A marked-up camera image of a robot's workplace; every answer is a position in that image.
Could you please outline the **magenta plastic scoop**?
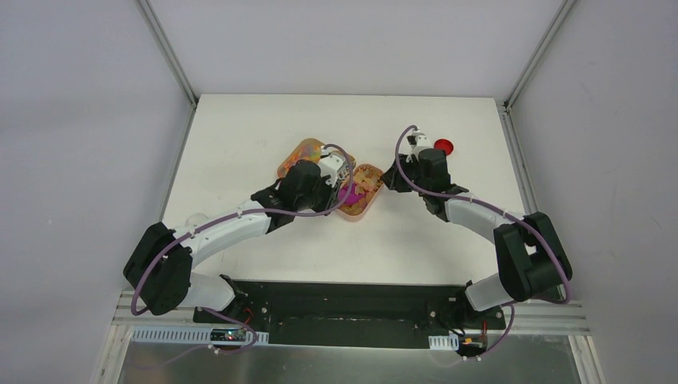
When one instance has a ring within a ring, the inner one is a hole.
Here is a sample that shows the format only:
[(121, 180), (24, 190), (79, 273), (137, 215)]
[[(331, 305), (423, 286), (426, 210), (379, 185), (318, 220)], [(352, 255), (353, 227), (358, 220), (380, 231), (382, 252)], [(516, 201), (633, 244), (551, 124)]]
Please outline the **magenta plastic scoop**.
[(341, 202), (341, 208), (352, 206), (362, 199), (363, 195), (356, 192), (357, 185), (352, 184), (351, 186), (343, 186), (337, 195), (337, 200)]

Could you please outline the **clear plastic jar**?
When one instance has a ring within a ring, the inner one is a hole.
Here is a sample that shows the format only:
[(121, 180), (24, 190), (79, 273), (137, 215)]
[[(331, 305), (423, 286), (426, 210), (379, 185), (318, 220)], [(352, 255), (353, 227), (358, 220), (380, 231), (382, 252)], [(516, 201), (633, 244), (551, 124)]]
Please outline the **clear plastic jar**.
[(191, 214), (186, 220), (186, 226), (199, 227), (209, 221), (209, 216), (203, 213)]

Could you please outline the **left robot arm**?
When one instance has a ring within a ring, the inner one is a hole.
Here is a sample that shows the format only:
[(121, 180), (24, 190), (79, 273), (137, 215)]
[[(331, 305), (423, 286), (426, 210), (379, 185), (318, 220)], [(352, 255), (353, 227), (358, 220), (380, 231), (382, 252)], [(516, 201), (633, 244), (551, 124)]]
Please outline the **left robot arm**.
[(224, 323), (243, 315), (244, 302), (225, 277), (196, 272), (208, 258), (250, 238), (269, 234), (297, 217), (327, 215), (337, 209), (349, 176), (349, 161), (338, 153), (318, 162), (296, 162), (273, 185), (219, 218), (169, 228), (149, 226), (123, 269), (134, 288), (132, 312), (159, 316), (182, 304), (207, 307)]

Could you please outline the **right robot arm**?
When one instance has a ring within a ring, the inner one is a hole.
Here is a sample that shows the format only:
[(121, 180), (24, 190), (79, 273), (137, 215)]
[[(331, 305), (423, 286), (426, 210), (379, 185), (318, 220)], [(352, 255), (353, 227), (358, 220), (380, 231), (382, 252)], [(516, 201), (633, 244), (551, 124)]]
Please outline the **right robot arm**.
[(550, 220), (540, 211), (518, 217), (476, 199), (452, 183), (443, 150), (397, 154), (382, 177), (390, 190), (416, 191), (430, 214), (471, 230), (494, 246), (497, 272), (470, 282), (455, 297), (454, 318), (472, 328), (496, 306), (541, 298), (557, 286), (568, 287), (572, 267)]

